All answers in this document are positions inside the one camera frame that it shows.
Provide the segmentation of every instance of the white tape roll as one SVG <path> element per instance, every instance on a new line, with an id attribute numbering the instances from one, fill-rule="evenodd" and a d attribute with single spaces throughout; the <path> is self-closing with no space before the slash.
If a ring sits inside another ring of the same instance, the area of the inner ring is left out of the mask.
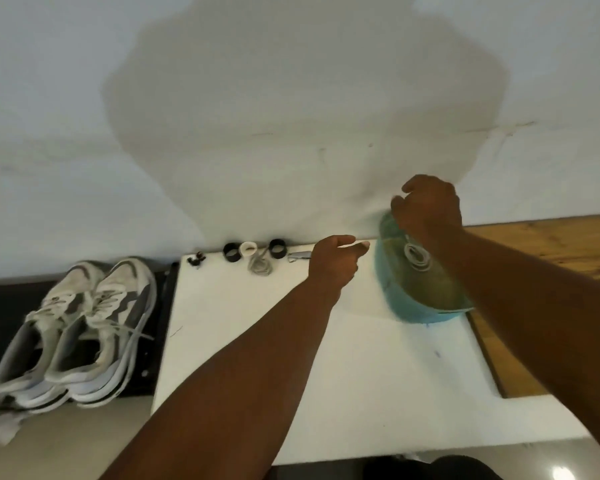
<path id="1" fill-rule="evenodd" d="M 247 241 L 240 245 L 240 254 L 244 258 L 253 256 L 258 250 L 258 245 L 255 242 Z"/>

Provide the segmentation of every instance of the forearm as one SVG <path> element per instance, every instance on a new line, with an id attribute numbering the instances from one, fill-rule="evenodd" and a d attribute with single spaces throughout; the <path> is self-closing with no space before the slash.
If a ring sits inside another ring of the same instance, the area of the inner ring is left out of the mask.
<path id="1" fill-rule="evenodd" d="M 462 229 L 437 235 L 428 249 L 520 361 L 600 441 L 600 282 Z"/>
<path id="2" fill-rule="evenodd" d="M 263 478 L 338 297 L 298 285 L 184 381 L 103 478 Z"/>

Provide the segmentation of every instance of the white wall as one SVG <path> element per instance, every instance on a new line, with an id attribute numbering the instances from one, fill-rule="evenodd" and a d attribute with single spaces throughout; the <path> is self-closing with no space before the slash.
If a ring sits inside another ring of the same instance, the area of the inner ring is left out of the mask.
<path id="1" fill-rule="evenodd" d="M 600 0 L 0 0 L 0 277 L 372 237 L 421 171 L 600 213 Z"/>

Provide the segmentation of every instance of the grey sneaker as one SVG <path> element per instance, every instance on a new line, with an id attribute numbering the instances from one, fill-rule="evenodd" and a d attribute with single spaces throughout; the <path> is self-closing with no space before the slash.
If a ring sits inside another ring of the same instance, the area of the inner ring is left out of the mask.
<path id="1" fill-rule="evenodd" d="M 0 361 L 0 394 L 12 395 L 17 404 L 31 410 L 59 405 L 66 388 L 46 381 L 45 372 L 63 330 L 83 313 L 103 277 L 96 265 L 79 262 L 49 290 L 39 309 L 27 314 Z"/>
<path id="2" fill-rule="evenodd" d="M 156 302 L 155 277 L 143 261 L 127 258 L 86 297 L 84 314 L 64 330 L 45 375 L 78 402 L 107 395 L 110 381 L 119 385 L 133 367 L 130 356 L 146 337 L 142 329 Z"/>

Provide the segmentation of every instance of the teal plastic container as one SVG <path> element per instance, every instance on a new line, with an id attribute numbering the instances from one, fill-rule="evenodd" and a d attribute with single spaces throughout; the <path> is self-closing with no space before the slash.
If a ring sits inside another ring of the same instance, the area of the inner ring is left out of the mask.
<path id="1" fill-rule="evenodd" d="M 408 240 L 387 213 L 380 220 L 376 274 L 392 311 L 411 323 L 444 322 L 473 308 L 460 284 L 431 258 L 428 271 L 417 271 L 404 256 Z M 413 238 L 410 242 L 417 244 Z"/>

